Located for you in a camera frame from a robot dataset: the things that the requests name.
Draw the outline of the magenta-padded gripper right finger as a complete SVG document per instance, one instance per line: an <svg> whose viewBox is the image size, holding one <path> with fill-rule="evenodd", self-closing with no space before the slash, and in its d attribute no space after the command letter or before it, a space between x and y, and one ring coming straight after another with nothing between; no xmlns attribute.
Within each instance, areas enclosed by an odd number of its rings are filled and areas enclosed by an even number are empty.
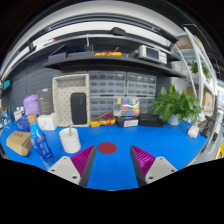
<svg viewBox="0 0 224 224"><path fill-rule="evenodd" d="M153 183L177 171L165 157L154 157L134 145L130 146L130 156L139 187Z"/></svg>

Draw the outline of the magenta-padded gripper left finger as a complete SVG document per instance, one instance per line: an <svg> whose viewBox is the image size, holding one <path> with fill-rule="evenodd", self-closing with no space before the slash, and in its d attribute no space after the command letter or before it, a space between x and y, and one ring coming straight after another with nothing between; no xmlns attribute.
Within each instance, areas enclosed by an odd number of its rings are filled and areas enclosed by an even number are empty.
<svg viewBox="0 0 224 224"><path fill-rule="evenodd" d="M61 157L49 172L81 187L86 187L96 156L96 146L81 150L72 157Z"/></svg>

